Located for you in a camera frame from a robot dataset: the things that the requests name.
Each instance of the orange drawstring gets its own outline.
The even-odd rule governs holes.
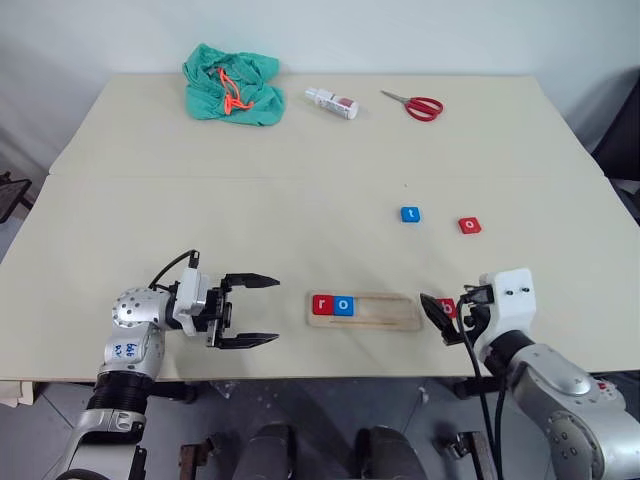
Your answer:
[[[224,113],[226,115],[230,115],[231,109],[234,107],[242,108],[243,110],[249,110],[251,107],[253,107],[253,102],[249,102],[246,105],[242,103],[242,100],[240,100],[240,92],[238,91],[238,86],[234,83],[233,80],[229,78],[223,68],[219,68],[218,73],[220,74],[220,83],[224,87],[225,92],[227,92],[227,94],[224,96]],[[232,92],[229,91],[229,89],[227,88],[227,84],[231,85],[235,96]]]

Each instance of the scissors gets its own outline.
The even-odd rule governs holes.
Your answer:
[[[442,103],[440,103],[439,101],[434,100],[433,98],[405,98],[393,93],[385,92],[384,90],[380,91],[387,97],[391,97],[394,100],[397,100],[400,103],[404,104],[404,108],[407,113],[416,120],[420,120],[421,122],[430,122],[431,120],[435,120],[438,115],[440,115],[444,110],[444,105],[442,105]]]

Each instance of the green cloth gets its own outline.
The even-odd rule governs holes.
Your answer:
[[[244,104],[255,102],[249,110],[234,108],[224,113],[224,87],[218,67],[235,82]],[[215,118],[223,122],[273,125],[284,113],[284,93],[266,82],[278,74],[277,58],[255,53],[224,53],[200,44],[182,66],[187,77],[187,112],[198,120]]]

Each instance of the white wall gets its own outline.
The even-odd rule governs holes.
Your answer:
[[[41,179],[111,72],[178,71],[199,42],[295,72],[534,74],[589,148],[640,64],[640,1],[3,0],[0,159]]]

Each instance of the gray floor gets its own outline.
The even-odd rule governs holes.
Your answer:
[[[420,387],[429,396],[426,403]],[[31,407],[0,406],[0,478],[52,479],[90,396],[89,387],[50,384]],[[177,479],[180,445],[215,432],[235,447],[225,456],[228,464],[210,462],[198,478],[229,478],[236,452],[259,427],[275,421],[296,428],[300,479],[344,478],[356,432],[374,425],[404,432],[430,480],[475,479],[470,459],[444,461],[433,441],[439,433],[482,429],[477,399],[457,400],[439,381],[421,378],[245,381],[230,399],[215,389],[191,405],[150,398],[147,414],[142,446],[149,452],[147,478],[153,480]],[[544,437],[509,401],[504,437],[506,478],[554,478]]]

